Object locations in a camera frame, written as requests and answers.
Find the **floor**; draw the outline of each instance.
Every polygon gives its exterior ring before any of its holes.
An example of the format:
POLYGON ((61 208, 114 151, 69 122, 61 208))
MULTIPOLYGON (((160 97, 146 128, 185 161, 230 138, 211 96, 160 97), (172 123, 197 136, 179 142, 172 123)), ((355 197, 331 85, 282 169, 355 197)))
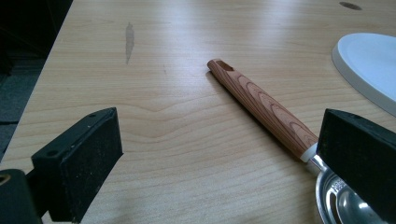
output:
POLYGON ((0 162, 46 61, 26 51, 8 56, 14 66, 10 74, 0 73, 0 162))

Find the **hole in handle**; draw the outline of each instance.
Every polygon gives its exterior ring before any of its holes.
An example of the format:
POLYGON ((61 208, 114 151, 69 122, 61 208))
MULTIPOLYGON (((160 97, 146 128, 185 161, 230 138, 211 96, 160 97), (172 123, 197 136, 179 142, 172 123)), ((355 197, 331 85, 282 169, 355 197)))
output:
POLYGON ((222 69, 226 70, 227 72, 233 72, 233 68, 224 61, 216 61, 216 64, 218 64, 222 69))

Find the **metal utensil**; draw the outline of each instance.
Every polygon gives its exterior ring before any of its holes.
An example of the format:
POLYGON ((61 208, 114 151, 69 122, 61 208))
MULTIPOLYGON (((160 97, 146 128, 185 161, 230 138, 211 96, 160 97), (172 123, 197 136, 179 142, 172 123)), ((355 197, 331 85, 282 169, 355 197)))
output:
POLYGON ((324 223, 373 223, 371 220, 384 223, 316 155, 318 138, 283 105, 222 60, 211 60, 207 66, 214 77, 287 149, 302 161, 312 162, 319 168, 316 194, 324 223))

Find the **white dish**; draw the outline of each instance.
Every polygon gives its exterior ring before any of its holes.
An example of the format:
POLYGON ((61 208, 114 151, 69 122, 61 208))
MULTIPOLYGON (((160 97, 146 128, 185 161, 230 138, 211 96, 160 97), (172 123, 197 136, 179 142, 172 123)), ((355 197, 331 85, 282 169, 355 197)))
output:
POLYGON ((352 87, 396 117, 396 37, 345 35, 332 50, 332 61, 352 87))

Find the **wooden handle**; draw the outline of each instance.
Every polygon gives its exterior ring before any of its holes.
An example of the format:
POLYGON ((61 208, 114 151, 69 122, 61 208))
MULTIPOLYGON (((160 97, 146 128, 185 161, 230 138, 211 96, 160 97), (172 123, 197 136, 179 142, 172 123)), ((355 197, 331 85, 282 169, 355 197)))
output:
POLYGON ((207 63, 214 77, 296 157, 318 138, 283 105, 220 59, 207 63))

